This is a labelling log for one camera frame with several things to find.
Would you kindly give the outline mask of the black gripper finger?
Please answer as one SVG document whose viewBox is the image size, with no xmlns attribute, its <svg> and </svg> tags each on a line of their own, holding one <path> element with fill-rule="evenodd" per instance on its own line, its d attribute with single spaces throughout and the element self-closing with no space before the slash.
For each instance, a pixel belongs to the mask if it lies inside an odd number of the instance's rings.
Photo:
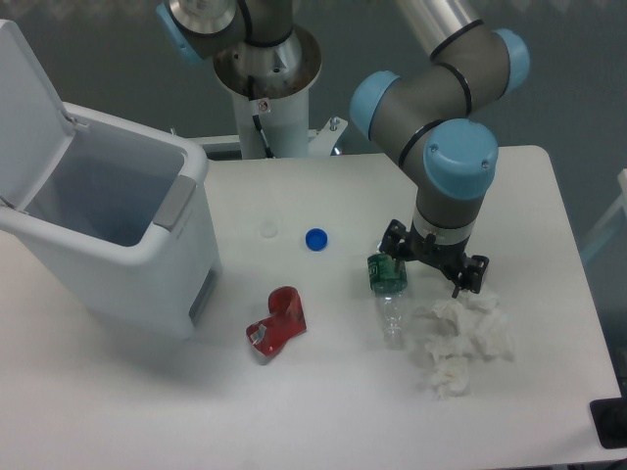
<svg viewBox="0 0 627 470">
<path fill-rule="evenodd" d="M 463 256 L 461 266 L 454 277 L 455 288 L 452 298 L 456 299 L 462 291 L 480 294 L 489 263 L 490 259 L 485 256 L 474 255 L 470 258 Z"/>
<path fill-rule="evenodd" d="M 393 260 L 396 272 L 401 270 L 401 263 L 406 260 L 407 238 L 406 227 L 398 219 L 392 219 L 380 242 L 379 251 Z"/>
</svg>

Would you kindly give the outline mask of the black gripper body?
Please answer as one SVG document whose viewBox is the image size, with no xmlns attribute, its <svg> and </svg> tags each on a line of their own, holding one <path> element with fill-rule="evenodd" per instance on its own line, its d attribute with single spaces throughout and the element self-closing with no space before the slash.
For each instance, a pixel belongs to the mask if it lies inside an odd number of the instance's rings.
<svg viewBox="0 0 627 470">
<path fill-rule="evenodd" d="M 453 245 L 438 244 L 435 237 L 422 237 L 412 229 L 398 246 L 395 259 L 419 261 L 441 271 L 449 280 L 457 282 L 466 274 L 468 239 Z"/>
</svg>

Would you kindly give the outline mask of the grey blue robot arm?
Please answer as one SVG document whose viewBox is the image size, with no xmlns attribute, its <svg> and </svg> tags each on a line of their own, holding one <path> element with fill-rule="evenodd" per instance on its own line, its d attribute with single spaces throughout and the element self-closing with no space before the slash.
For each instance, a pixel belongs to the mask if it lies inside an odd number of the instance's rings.
<svg viewBox="0 0 627 470">
<path fill-rule="evenodd" d="M 491 131 L 470 116 L 524 82 L 529 52 L 512 31 L 489 29 L 465 1 L 398 7 L 429 70 L 413 80 L 375 72 L 350 102 L 354 126 L 417 187 L 411 224 L 392 221 L 380 248 L 395 262 L 439 270 L 456 292 L 478 293 L 489 261 L 465 248 L 499 150 Z M 163 1 L 157 14 L 181 56 L 212 61 L 233 100 L 244 158 L 309 153 L 309 116 L 292 101 L 317 79 L 321 52 L 295 23 L 291 2 Z"/>
</svg>

